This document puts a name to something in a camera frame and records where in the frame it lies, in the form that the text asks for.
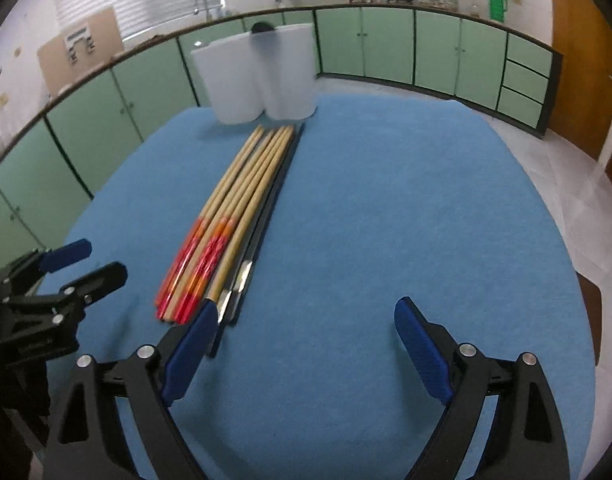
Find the blue gripper pad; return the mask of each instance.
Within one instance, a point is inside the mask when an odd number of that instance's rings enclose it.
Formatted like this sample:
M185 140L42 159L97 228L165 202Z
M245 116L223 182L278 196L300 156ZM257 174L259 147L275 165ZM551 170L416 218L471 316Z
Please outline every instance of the blue gripper pad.
M39 270L41 272L55 272L84 260L90 256L92 251L93 246L90 242L86 238L81 238L81 240L64 245L64 247L44 253L39 261Z
M181 399L185 395L215 332L217 332L217 305L209 301L203 306L199 316L191 322L166 363L161 388L161 398L166 406L170 406L174 400Z
M428 394L445 406L452 400L450 367L406 300L395 305L395 327Z

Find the silver screw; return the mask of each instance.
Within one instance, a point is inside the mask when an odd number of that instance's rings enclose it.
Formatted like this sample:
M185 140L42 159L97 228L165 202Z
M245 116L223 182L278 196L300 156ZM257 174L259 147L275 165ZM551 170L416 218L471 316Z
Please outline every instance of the silver screw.
M148 359L151 355L155 353L155 348L151 345L140 346L137 350L137 355L141 359Z
M525 354L521 356L521 359L523 362L525 362L525 364L530 366L537 364L537 356L535 354L531 354L530 352L525 352Z
M80 368L86 368L89 364L93 362L93 358L88 354L83 354L79 359L77 359L77 366Z
M459 352L461 355L466 357L472 357L476 354L476 348L474 348L474 346L472 346L470 343L464 343L463 345L459 346Z

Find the blue tablecloth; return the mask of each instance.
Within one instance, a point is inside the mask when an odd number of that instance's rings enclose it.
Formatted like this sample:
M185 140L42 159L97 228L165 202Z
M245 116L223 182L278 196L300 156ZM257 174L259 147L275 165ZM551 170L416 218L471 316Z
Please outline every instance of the blue tablecloth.
M210 109L173 118L124 162L73 227L92 256L41 292L112 260L126 286L87 309L99 361L157 343L152 299L190 225L252 131ZM566 247L490 126L456 102L322 96L271 220L238 325L171 409L211 479L393 479L442 413L393 325L410 296L488 356L540 358L579 473L594 412L594 354ZM55 393L76 356L51 362ZM154 478L125 402L139 472ZM487 399L460 478L474 472Z

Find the wall faucet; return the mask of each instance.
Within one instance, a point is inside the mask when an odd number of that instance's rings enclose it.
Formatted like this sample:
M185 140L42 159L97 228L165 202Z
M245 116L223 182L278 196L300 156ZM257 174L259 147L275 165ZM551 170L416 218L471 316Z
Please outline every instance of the wall faucet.
M211 13L208 8L208 0L203 0L203 8L206 10L206 22L210 22ZM193 10L193 14L199 14L199 0L195 0L195 10Z

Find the green kettle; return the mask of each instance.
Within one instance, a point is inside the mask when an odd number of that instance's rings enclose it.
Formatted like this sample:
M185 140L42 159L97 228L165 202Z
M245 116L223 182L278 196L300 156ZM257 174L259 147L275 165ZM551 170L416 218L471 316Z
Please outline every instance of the green kettle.
M490 19L503 23L504 14L508 10L508 0L489 0Z

